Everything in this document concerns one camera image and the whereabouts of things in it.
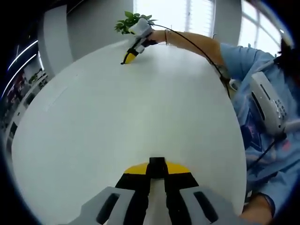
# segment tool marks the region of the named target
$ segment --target blue shirt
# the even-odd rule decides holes
[[[253,48],[232,47],[221,44],[221,54],[232,79],[241,81],[234,99],[235,109],[246,150],[247,166],[255,161],[274,141],[274,137],[261,129],[250,101],[249,79],[266,62],[274,59]],[[289,120],[300,117],[300,87],[285,77],[276,65],[263,70],[289,114]],[[247,191],[267,196],[276,215],[291,194],[300,174],[300,130],[287,134],[287,139],[276,144],[247,173]]]

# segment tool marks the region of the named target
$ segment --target black cable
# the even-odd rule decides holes
[[[269,147],[266,149],[266,151],[257,159],[255,160],[253,163],[251,163],[248,168],[247,171],[249,171],[251,168],[253,168],[267,153],[268,151],[270,151],[270,149],[277,144],[278,142],[283,141],[284,139],[286,139],[286,133],[281,134],[278,137],[275,137],[274,141],[269,145]]]
[[[164,27],[164,26],[161,26],[161,25],[157,25],[157,24],[153,24],[154,26],[158,26],[158,27],[162,27],[162,28],[165,28],[167,30],[170,30],[172,32],[174,32],[175,34],[178,34],[179,36],[181,36],[182,38],[186,39],[189,43],[191,43],[193,46],[195,46],[197,49],[199,49],[204,55],[205,55],[205,58],[209,61],[210,64],[212,64],[216,70],[219,72],[220,74],[220,80],[221,82],[225,85],[226,87],[226,90],[227,90],[227,94],[228,94],[228,97],[230,98],[230,93],[229,93],[229,89],[228,89],[228,86],[226,84],[226,78],[223,76],[223,74],[221,73],[221,71],[219,70],[219,68],[216,66],[216,64],[211,60],[211,58],[200,48],[198,47],[195,43],[193,43],[192,41],[190,41],[188,38],[186,38],[185,36],[183,36],[182,34],[170,29],[170,28],[167,28],[167,27]]]

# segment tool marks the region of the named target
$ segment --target window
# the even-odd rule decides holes
[[[245,0],[242,1],[242,22],[239,45],[277,54],[280,51],[281,36],[270,20]]]
[[[152,15],[158,25],[212,36],[213,0],[135,0],[134,13]]]

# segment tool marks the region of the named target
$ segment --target potted plant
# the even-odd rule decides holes
[[[140,15],[139,13],[131,13],[125,11],[125,20],[118,20],[118,23],[114,27],[117,32],[121,32],[122,34],[130,34],[128,29],[135,25],[141,18],[147,20],[150,24],[154,24],[154,21],[151,20],[152,15]]]

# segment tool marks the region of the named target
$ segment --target round table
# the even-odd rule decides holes
[[[245,150],[231,101],[211,65],[165,45],[148,47],[121,65],[127,48],[116,43],[74,62],[25,112],[12,159],[34,215],[43,224],[72,221],[84,203],[149,157],[188,167],[199,185],[231,201],[240,214]]]

